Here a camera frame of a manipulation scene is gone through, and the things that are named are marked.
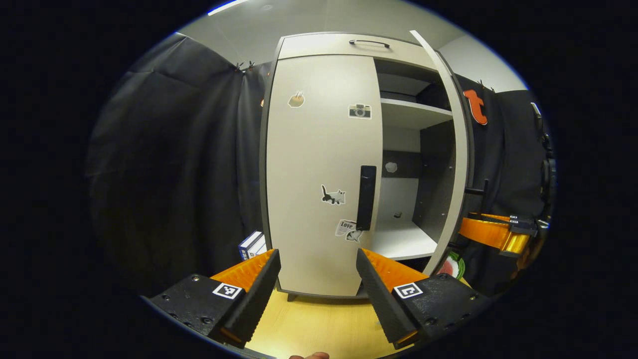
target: cabinet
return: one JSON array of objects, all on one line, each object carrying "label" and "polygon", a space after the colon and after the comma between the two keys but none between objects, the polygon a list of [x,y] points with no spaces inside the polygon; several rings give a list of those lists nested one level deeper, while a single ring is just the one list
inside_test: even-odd
[{"label": "cabinet", "polygon": [[[344,33],[279,41],[260,150],[264,233],[280,251],[279,290],[357,297],[359,247],[440,261],[466,182],[465,120],[449,69],[413,34],[420,45]],[[433,83],[448,109],[424,99]],[[430,231],[417,218],[427,213],[419,209],[427,183],[421,131],[444,123],[454,127],[456,169],[437,204],[444,225]]]}]

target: cabinet door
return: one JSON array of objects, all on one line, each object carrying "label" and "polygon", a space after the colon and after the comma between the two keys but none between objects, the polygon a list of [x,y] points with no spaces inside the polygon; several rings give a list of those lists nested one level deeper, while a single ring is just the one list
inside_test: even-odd
[{"label": "cabinet door", "polygon": [[454,234],[459,217],[461,215],[461,206],[463,205],[463,195],[465,191],[466,181],[468,178],[468,135],[466,121],[463,115],[463,105],[461,97],[452,80],[452,71],[443,62],[440,55],[419,35],[416,31],[410,33],[423,46],[425,53],[432,60],[434,67],[441,76],[441,81],[445,86],[445,92],[450,100],[450,108],[452,110],[452,120],[454,122],[454,153],[456,158],[456,166],[454,168],[454,184],[452,186],[452,196],[449,202],[449,208],[445,215],[445,224],[441,236],[437,243],[436,249],[430,261],[427,263],[424,273],[432,275],[437,265],[443,260],[445,249]]},{"label": "cabinet door", "polygon": [[[326,55],[277,62],[267,121],[265,186],[271,243],[281,256],[282,290],[357,294],[355,259],[359,247],[370,247],[375,228],[382,141],[373,58]],[[376,174],[363,174],[363,182],[374,188],[360,188],[362,166],[376,167]],[[375,205],[363,213],[369,228],[354,241],[356,233],[347,236],[338,225],[342,220],[356,222],[361,211],[366,212],[360,192],[361,206]]]}]

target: table surface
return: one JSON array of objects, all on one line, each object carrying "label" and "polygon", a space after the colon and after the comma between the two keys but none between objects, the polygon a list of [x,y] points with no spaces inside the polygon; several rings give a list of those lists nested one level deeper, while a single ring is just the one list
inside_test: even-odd
[{"label": "table surface", "polygon": [[287,298],[273,290],[247,348],[279,359],[315,351],[330,354],[330,359],[370,359],[398,352],[385,338],[368,299]]}]

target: white shelf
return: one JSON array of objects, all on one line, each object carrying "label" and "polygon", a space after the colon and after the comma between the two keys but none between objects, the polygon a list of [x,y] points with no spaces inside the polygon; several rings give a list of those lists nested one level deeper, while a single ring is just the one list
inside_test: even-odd
[{"label": "white shelf", "polygon": [[383,125],[422,130],[452,120],[452,111],[419,103],[381,99]]},{"label": "white shelf", "polygon": [[395,261],[429,257],[436,242],[411,220],[377,222],[372,251]]}]

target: black handle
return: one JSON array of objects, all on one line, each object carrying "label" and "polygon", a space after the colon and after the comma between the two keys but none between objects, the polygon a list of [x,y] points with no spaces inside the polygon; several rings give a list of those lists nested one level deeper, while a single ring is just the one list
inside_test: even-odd
[{"label": "black handle", "polygon": [[361,166],[359,183],[359,208],[357,230],[369,231],[372,222],[372,207],[375,203],[376,166]]},{"label": "black handle", "polygon": [[356,45],[356,44],[355,44],[355,42],[357,42],[357,41],[358,41],[358,42],[374,42],[374,43],[380,43],[380,44],[382,44],[383,46],[385,46],[385,48],[386,48],[386,49],[389,49],[389,48],[390,48],[390,45],[389,45],[389,44],[387,44],[387,43],[385,43],[385,42],[370,41],[370,40],[350,40],[350,44],[352,44],[352,45]]}]

